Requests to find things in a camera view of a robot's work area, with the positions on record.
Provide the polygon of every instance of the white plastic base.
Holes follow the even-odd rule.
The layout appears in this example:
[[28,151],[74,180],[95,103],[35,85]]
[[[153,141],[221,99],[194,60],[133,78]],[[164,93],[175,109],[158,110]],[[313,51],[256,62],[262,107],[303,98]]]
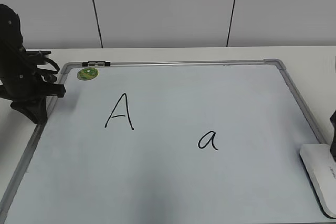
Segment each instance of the white plastic base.
[[304,144],[301,158],[328,216],[336,218],[336,162],[327,144]]

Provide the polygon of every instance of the table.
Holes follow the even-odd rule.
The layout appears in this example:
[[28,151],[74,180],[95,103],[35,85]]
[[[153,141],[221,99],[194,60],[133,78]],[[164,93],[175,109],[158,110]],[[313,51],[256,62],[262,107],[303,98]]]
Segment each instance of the table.
[[[228,47],[142,49],[49,49],[60,66],[71,61],[167,62],[251,60],[277,58],[284,62],[302,97],[316,118],[326,141],[334,129],[329,117],[336,109],[336,46]],[[35,124],[0,100],[0,196],[3,196]]]

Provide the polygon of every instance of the whiteboard surface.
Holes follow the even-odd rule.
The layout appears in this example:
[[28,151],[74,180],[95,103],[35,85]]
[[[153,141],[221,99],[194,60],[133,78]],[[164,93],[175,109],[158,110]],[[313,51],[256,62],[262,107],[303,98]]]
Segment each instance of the whiteboard surface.
[[[299,157],[317,140],[275,66],[98,68],[90,81],[78,70],[5,223],[331,221]],[[127,116],[105,128],[123,93],[134,130]],[[209,131],[218,150],[198,148]]]

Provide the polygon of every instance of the round sticker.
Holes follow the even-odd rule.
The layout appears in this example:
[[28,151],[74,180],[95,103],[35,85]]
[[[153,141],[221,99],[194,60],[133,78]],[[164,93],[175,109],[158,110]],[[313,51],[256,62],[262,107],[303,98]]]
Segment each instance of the round sticker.
[[98,70],[96,68],[84,68],[79,70],[77,73],[77,78],[81,81],[89,81],[97,77]]

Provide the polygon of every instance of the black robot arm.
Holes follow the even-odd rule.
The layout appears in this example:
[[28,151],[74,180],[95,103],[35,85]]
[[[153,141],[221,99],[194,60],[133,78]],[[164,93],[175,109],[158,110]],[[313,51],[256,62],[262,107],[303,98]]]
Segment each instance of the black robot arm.
[[[27,52],[23,46],[19,16],[0,4],[0,98],[36,124],[47,121],[46,97],[63,97],[64,85],[54,84],[58,65],[48,58],[50,51]],[[51,64],[54,70],[38,68]]]

